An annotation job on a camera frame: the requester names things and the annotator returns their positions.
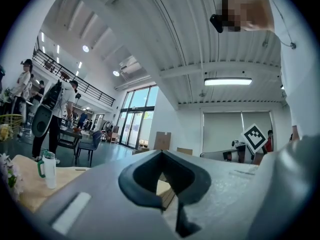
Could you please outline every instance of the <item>light fixture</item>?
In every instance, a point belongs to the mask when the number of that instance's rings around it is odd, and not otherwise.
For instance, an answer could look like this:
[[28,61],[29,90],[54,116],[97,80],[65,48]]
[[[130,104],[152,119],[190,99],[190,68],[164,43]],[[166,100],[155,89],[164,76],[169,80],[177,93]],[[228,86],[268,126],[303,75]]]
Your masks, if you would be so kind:
[[242,77],[220,77],[220,78],[206,78],[204,79],[205,86],[228,86],[228,85],[241,85],[248,86],[252,82],[251,78]]
[[88,46],[86,46],[86,45],[82,46],[82,49],[83,49],[86,53],[88,53],[88,52],[89,52],[89,47],[88,47]]

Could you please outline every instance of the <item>chair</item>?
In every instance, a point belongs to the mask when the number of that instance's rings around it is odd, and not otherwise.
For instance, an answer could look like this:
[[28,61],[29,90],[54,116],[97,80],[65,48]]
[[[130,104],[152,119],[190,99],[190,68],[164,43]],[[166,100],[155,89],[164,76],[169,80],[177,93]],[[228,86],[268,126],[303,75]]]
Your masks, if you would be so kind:
[[98,130],[92,134],[92,138],[93,138],[92,143],[80,142],[76,151],[75,159],[77,160],[79,158],[81,150],[88,150],[88,161],[90,158],[90,167],[91,167],[92,156],[94,154],[94,150],[96,150],[99,146],[101,136],[102,136],[102,133],[101,131]]

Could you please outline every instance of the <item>black railing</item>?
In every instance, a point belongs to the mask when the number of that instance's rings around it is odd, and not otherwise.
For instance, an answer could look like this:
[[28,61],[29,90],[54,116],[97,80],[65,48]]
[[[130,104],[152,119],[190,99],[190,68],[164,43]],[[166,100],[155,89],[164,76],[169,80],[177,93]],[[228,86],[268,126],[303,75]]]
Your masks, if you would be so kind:
[[38,49],[32,57],[38,64],[40,64],[45,70],[50,71],[52,74],[61,78],[62,80],[76,80],[78,82],[77,90],[88,94],[89,96],[103,102],[104,104],[112,107],[115,99],[105,94],[104,92],[93,87],[91,84],[87,83],[80,77],[76,76],[74,73],[66,69],[64,66],[60,65],[49,55],[43,53]]

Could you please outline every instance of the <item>floor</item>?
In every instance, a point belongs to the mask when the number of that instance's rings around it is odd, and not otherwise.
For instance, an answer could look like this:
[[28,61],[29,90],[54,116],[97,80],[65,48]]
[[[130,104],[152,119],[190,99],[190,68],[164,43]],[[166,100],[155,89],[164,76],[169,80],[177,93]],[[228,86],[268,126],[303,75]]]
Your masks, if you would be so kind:
[[[73,141],[72,137],[61,136],[61,138]],[[82,142],[91,142],[92,138],[83,134]],[[6,153],[11,159],[15,155],[23,155],[28,158],[32,157],[32,146],[33,146],[33,135],[30,134],[30,130],[26,129],[24,135],[20,139],[11,140],[0,145],[0,154]],[[42,150],[49,148],[49,134],[45,137]],[[110,142],[101,141],[97,150],[93,152],[91,167],[95,167],[110,161],[123,159],[125,157],[132,155],[132,149],[121,146],[119,144],[114,144]],[[58,146],[56,150],[56,158],[60,160],[58,167],[72,167],[75,166],[74,151],[65,147]],[[89,167],[90,161],[88,161],[88,152],[82,150],[77,162],[78,167]]]

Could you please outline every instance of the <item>door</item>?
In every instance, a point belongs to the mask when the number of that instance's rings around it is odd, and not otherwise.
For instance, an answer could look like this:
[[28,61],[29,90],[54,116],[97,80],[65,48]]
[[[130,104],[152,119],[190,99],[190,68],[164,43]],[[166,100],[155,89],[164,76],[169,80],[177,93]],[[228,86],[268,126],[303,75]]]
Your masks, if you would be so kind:
[[139,130],[143,112],[129,112],[122,127],[120,143],[126,147],[137,149],[139,140]]

